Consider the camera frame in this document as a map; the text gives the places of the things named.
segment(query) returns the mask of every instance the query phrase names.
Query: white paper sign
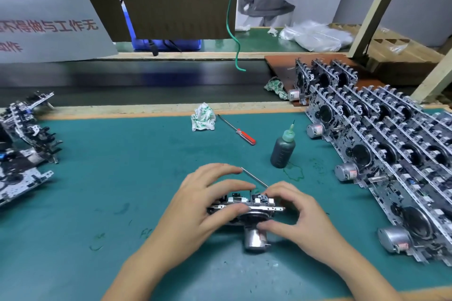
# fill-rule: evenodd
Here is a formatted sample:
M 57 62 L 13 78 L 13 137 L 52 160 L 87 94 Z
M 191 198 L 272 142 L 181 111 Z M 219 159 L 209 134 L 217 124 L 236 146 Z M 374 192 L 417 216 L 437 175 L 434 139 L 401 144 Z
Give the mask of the white paper sign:
M 117 54 L 89 0 L 0 0 L 0 63 Z

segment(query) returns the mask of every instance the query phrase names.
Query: person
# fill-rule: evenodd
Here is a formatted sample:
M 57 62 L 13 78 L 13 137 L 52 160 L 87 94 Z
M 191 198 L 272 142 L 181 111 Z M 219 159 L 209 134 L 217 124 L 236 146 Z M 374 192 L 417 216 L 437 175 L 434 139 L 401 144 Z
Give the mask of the person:
M 237 0 L 235 23 L 240 26 L 290 26 L 295 6 L 285 0 Z
M 212 163 L 189 174 L 152 235 L 123 264 L 102 300 L 147 301 L 169 270 L 198 250 L 215 230 L 248 212 L 249 208 L 241 203 L 212 215 L 206 212 L 208 206 L 229 192 L 255 188 L 237 179 L 215 183 L 222 176 L 241 172 L 239 167 Z M 313 197 L 287 182 L 270 186 L 265 194 L 292 203 L 300 215 L 295 225 L 268 220 L 259 223 L 259 229 L 293 241 L 309 256 L 330 266 L 347 283 L 356 301 L 402 301 L 377 269 L 339 234 Z

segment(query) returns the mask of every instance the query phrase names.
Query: metal rod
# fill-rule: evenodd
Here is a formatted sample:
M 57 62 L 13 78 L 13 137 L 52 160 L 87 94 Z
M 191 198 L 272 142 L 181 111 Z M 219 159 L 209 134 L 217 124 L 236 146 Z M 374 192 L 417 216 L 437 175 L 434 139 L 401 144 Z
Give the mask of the metal rod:
M 254 176 L 252 173 L 250 173 L 249 171 L 247 171 L 244 167 L 241 167 L 242 170 L 244 172 L 246 172 L 249 176 L 251 176 L 252 178 L 254 178 L 257 182 L 259 182 L 260 184 L 262 184 L 263 186 L 265 186 L 265 188 L 268 188 L 268 185 L 266 185 L 265 183 L 263 183 L 260 179 L 258 179 L 256 176 Z
M 228 122 L 226 119 L 224 119 L 222 116 L 220 116 L 220 115 L 217 115 L 218 117 L 220 117 L 220 119 L 222 119 L 226 124 L 228 124 L 230 127 L 232 127 L 235 131 L 237 131 L 237 129 L 234 127 L 234 126 L 232 126 L 232 124 L 230 123 L 230 122 Z

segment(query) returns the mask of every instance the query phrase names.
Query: wooden crate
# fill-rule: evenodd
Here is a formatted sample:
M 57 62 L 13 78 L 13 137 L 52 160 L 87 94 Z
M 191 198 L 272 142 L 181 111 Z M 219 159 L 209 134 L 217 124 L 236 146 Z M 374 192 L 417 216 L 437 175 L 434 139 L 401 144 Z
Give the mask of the wooden crate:
M 346 30 L 354 36 L 360 25 L 331 24 L 334 29 Z M 400 53 L 391 49 L 406 45 Z M 369 49 L 369 60 L 364 64 L 376 78 L 393 86 L 417 86 L 426 78 L 444 55 L 392 30 L 378 28 Z

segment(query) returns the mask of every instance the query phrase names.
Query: teal work mat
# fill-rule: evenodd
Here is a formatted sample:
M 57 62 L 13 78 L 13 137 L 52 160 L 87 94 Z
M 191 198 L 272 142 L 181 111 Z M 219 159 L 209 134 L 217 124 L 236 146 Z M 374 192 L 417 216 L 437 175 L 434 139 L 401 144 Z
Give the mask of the teal work mat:
M 305 133 L 304 114 L 229 115 L 253 147 L 220 119 L 192 132 L 189 117 L 48 121 L 64 141 L 51 182 L 0 208 L 0 300 L 99 300 L 124 260 L 155 228 L 184 177 L 211 162 L 243 166 L 266 184 L 286 180 L 313 195 L 342 235 L 397 290 L 450 285 L 443 263 L 389 255 L 376 229 L 389 225 L 368 190 L 339 183 L 341 160 Z M 284 170 L 269 159 L 295 119 L 297 146 Z M 252 181 L 247 175 L 238 178 Z M 284 221 L 295 219 L 284 216 Z M 349 295 L 341 279 L 298 247 L 269 235 L 262 254 L 224 228 L 158 285 L 153 300 L 319 300 Z

